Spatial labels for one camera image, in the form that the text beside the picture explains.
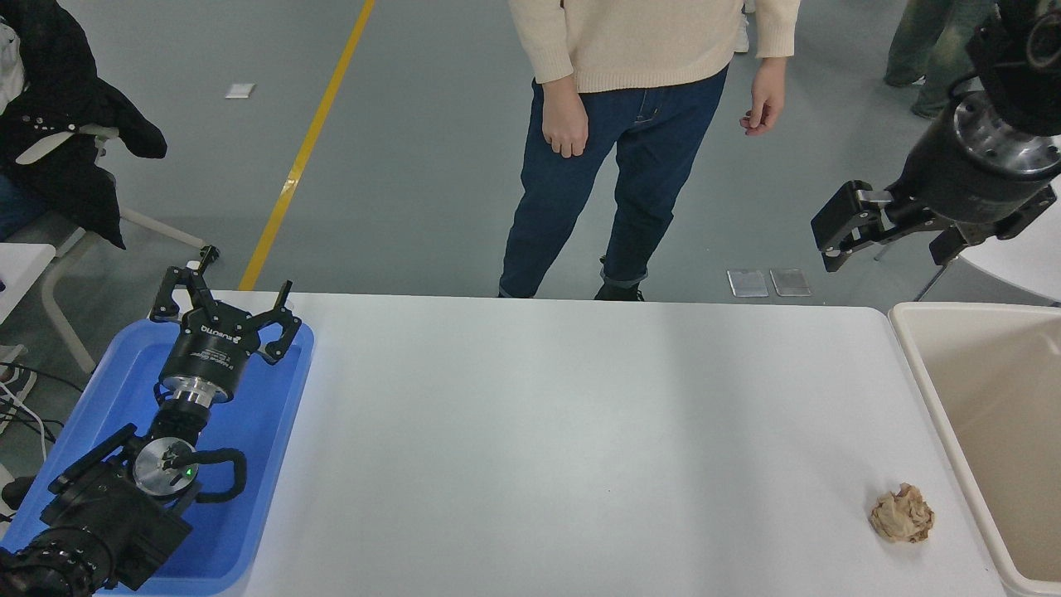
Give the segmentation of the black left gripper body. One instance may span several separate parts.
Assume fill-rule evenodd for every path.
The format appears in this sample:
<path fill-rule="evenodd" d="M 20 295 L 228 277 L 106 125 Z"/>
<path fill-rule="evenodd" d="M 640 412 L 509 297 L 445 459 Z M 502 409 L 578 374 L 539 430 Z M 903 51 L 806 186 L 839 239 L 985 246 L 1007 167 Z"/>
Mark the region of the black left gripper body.
<path fill-rule="evenodd" d="M 197 377 L 215 386 L 216 392 L 234 392 L 251 352 L 260 347 L 250 318 L 250 313 L 238 308 L 219 308 L 216 314 L 196 308 L 182 314 L 181 332 L 159 381 L 176 390 L 179 381 Z"/>

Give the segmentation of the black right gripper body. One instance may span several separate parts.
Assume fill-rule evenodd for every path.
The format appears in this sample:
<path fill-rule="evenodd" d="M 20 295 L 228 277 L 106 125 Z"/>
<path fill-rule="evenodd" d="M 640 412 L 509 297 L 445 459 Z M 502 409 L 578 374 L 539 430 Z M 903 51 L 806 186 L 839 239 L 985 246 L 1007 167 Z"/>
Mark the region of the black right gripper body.
<path fill-rule="evenodd" d="M 1059 136 L 1034 136 L 993 112 L 947 112 L 929 125 L 888 192 L 945 220 L 994 223 L 1059 174 Z"/>

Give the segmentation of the standing person's left hand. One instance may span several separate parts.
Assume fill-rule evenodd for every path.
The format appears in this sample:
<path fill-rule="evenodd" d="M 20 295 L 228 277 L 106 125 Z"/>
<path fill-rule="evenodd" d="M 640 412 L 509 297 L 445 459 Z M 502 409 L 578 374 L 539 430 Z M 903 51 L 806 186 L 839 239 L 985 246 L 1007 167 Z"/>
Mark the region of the standing person's left hand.
<path fill-rule="evenodd" d="M 759 62 L 751 86 L 753 104 L 740 119 L 746 136 L 773 131 L 785 105 L 787 63 L 787 57 L 766 57 Z"/>

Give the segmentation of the standing person's right hand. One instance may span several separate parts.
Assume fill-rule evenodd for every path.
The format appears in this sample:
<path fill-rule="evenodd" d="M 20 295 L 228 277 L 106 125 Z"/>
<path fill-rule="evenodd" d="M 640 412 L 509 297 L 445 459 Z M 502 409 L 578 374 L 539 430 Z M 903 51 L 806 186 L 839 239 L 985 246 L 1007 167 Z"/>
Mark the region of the standing person's right hand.
<path fill-rule="evenodd" d="M 568 75 L 541 85 L 543 91 L 543 139 L 561 158 L 579 158 L 586 151 L 589 117 L 577 90 L 576 80 Z"/>

